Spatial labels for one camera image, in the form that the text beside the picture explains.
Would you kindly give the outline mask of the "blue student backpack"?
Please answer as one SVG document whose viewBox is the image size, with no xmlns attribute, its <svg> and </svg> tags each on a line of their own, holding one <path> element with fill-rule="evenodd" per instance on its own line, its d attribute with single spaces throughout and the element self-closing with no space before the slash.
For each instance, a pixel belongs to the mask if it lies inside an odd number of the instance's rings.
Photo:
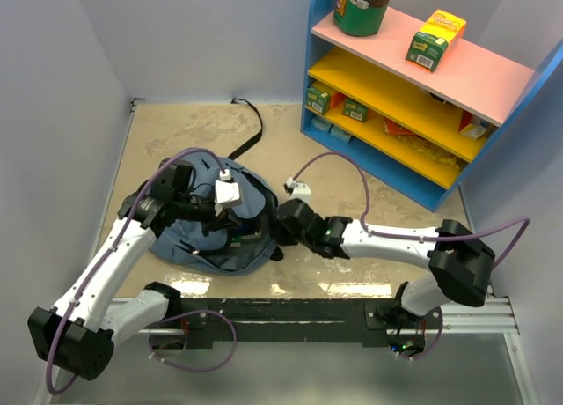
<svg viewBox="0 0 563 405">
<path fill-rule="evenodd" d="M 187 157 L 195 170 L 188 192 L 203 200 L 214 199 L 213 185 L 219 173 L 218 165 L 223 164 L 230 170 L 240 186 L 243 202 L 229 211 L 242 221 L 242 227 L 236 231 L 222 230 L 204 235 L 195 221 L 177 220 L 165 228 L 150 247 L 153 255 L 172 264 L 220 276 L 243 276 L 269 261 L 285 258 L 275 239 L 276 194 L 262 177 L 236 162 L 262 138 L 262 134 L 260 129 L 229 156 L 218 160 L 201 152 Z M 243 240 L 240 247 L 229 247 L 234 237 L 257 230 L 262 232 L 259 239 Z"/>
</svg>

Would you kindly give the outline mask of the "green treehouse book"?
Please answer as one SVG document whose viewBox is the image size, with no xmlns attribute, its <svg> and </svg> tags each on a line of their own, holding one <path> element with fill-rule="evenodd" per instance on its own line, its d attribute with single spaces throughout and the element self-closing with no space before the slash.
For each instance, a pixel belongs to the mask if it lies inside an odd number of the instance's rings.
<svg viewBox="0 0 563 405">
<path fill-rule="evenodd" d="M 243 237 L 234 237 L 229 244 L 229 247 L 240 247 L 242 245 Z"/>
</svg>

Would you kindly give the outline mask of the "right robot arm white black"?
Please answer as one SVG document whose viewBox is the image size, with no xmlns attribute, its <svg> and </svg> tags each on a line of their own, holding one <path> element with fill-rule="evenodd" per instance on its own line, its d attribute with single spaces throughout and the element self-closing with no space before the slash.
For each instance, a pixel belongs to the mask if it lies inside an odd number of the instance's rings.
<svg viewBox="0 0 563 405">
<path fill-rule="evenodd" d="M 425 269 L 425 276 L 401 284 L 392 302 L 377 308 L 377 318 L 390 327 L 412 328 L 449 302 L 485 303 L 495 253 L 456 220 L 418 229 L 367 225 L 321 217 L 300 199 L 279 206 L 276 220 L 295 242 L 326 259 L 377 258 Z"/>
</svg>

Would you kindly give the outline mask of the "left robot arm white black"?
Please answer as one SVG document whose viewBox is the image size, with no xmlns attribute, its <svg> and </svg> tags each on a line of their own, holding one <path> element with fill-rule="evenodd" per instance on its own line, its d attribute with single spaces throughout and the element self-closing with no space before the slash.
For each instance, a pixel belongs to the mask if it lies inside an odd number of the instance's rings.
<svg viewBox="0 0 563 405">
<path fill-rule="evenodd" d="M 96 379 L 115 349 L 150 325 L 172 328 L 188 314 L 172 287 L 149 283 L 125 305 L 111 302 L 131 269 L 165 229 L 178 220 L 216 223 L 241 203 L 230 169 L 215 158 L 218 169 L 210 199 L 200 201 L 191 189 L 191 163 L 182 155 L 165 160 L 127 197 L 112 229 L 82 275 L 48 309 L 35 308 L 27 321 L 33 346 L 45 361 L 46 382 L 54 386 L 53 369 L 74 379 Z"/>
</svg>

